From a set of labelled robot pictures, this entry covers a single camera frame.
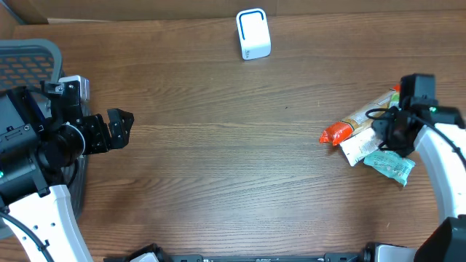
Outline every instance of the basket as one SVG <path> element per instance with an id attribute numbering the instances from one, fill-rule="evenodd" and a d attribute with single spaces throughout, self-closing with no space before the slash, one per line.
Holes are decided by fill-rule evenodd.
<path id="1" fill-rule="evenodd" d="M 62 56 L 58 47 L 45 39 L 1 40 L 0 41 L 0 90 L 13 87 L 33 85 L 40 87 L 39 82 L 58 82 L 65 76 L 62 70 Z M 48 99 L 37 95 L 34 97 L 45 117 L 50 117 Z M 82 112 L 90 115 L 87 104 L 82 104 Z M 73 184 L 70 186 L 71 205 L 78 219 L 82 213 L 84 199 L 84 184 L 86 178 L 88 157 L 79 158 L 79 170 Z M 69 180 L 74 171 L 74 165 L 63 168 L 65 180 Z M 13 235 L 13 232 L 0 219 L 0 239 Z"/>

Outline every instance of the small white container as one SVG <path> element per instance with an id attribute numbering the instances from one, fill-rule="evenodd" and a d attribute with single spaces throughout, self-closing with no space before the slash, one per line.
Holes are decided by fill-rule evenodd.
<path id="1" fill-rule="evenodd" d="M 238 34 L 240 35 L 242 59 L 251 60 L 270 55 L 269 26 L 267 16 L 260 8 L 248 9 L 236 16 Z"/>

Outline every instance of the wooden table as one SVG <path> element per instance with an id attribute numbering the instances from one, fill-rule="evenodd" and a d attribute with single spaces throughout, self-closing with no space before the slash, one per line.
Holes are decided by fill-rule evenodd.
<path id="1" fill-rule="evenodd" d="M 272 54 L 245 62 L 234 18 L 32 25 L 91 107 L 133 112 L 130 144 L 92 156 L 79 228 L 96 261 L 156 242 L 172 254 L 317 255 L 418 247 L 438 225 L 424 165 L 402 188 L 351 168 L 322 130 L 400 77 L 434 73 L 466 114 L 466 12 L 270 17 Z M 0 258 L 24 261 L 15 238 Z"/>

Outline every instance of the orange snack bag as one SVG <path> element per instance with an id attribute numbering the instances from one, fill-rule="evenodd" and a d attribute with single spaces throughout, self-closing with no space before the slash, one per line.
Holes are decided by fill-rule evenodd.
<path id="1" fill-rule="evenodd" d="M 353 114 L 345 117 L 341 121 L 332 124 L 327 127 L 320 136 L 319 143 L 332 142 L 334 146 L 339 145 L 341 142 L 350 138 L 352 135 L 356 135 L 372 124 L 372 119 L 367 118 L 366 112 L 374 108 L 387 108 L 390 104 L 390 98 L 397 91 L 399 92 L 399 85 L 393 87 L 392 90 L 381 95 L 376 100 L 363 106 L 361 109 L 355 111 Z M 380 116 L 382 112 L 373 114 L 374 116 Z"/>

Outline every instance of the brown wall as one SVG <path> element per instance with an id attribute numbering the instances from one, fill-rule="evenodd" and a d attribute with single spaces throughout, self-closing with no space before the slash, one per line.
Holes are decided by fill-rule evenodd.
<path id="1" fill-rule="evenodd" d="M 0 39 L 11 39 L 16 25 L 16 20 L 0 4 Z"/>
<path id="2" fill-rule="evenodd" d="M 9 0 L 30 2 L 46 18 L 156 20 L 234 17 L 260 7 L 268 15 L 466 9 L 465 0 Z"/>

